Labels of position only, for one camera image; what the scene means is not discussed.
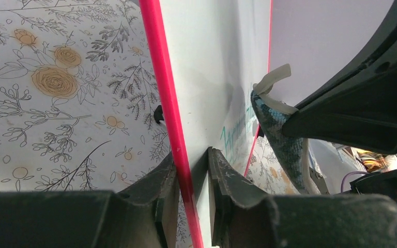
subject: black plastic bracket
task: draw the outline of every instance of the black plastic bracket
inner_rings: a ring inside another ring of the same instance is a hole
[[[383,194],[397,203],[397,169],[369,173],[352,181],[350,188],[354,194]]]
[[[0,247],[172,248],[178,203],[171,153],[117,194],[0,193]]]
[[[159,105],[159,106],[156,107],[156,110],[155,110],[155,112],[153,113],[153,117],[154,117],[155,122],[156,122],[157,124],[160,124],[160,121],[161,121],[161,120],[165,120],[165,119],[163,118],[162,105]]]
[[[264,138],[264,131],[263,131],[263,128],[261,126],[259,126],[258,137],[263,137]]]
[[[232,169],[220,150],[207,153],[212,245],[397,247],[397,204],[388,197],[268,195]]]
[[[397,154],[397,0],[357,56],[296,108],[285,136]]]

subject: black clip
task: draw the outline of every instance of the black clip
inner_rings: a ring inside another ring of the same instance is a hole
[[[259,126],[258,137],[263,137],[264,138],[264,131],[263,131],[263,128],[261,127],[261,125]]]
[[[165,121],[165,119],[163,118],[163,110],[162,110],[162,105],[157,106],[153,117],[155,118],[155,122],[157,124],[160,124],[160,121],[163,120]]]

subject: pink plastic strip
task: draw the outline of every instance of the pink plastic strip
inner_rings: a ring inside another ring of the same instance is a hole
[[[270,26],[269,26],[269,36],[268,36],[268,61],[267,61],[267,70],[270,72],[270,53],[271,53],[271,23],[272,23],[272,15],[273,15],[273,0],[270,1]],[[249,171],[250,159],[253,155],[253,150],[255,149],[256,139],[258,138],[259,126],[256,130],[255,139],[253,140],[252,149],[250,150],[249,160],[247,161],[246,171],[244,172],[244,176],[247,176],[247,172]]]
[[[202,231],[195,204],[191,171],[180,122],[179,106],[174,88],[173,72],[171,70],[160,3],[159,0],[140,0],[140,4],[192,244],[195,248],[203,248]]]

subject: white board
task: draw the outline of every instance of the white board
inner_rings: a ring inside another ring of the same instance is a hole
[[[206,148],[244,174],[255,131],[253,83],[268,71],[270,1],[160,1],[204,247],[211,247],[208,182],[194,174]]]
[[[345,67],[366,45],[393,0],[274,0],[271,69],[292,76],[270,95],[296,105]]]

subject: orange rose illustration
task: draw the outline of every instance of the orange rose illustration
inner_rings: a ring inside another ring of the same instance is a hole
[[[24,29],[16,29],[14,31],[14,36],[20,41],[22,47],[25,45],[29,47],[35,47],[36,45],[37,37]]]
[[[81,64],[81,56],[71,48],[57,48],[54,52],[56,65],[60,68],[72,68]]]
[[[78,90],[76,79],[61,68],[42,67],[31,78],[37,89],[50,97],[71,99]]]

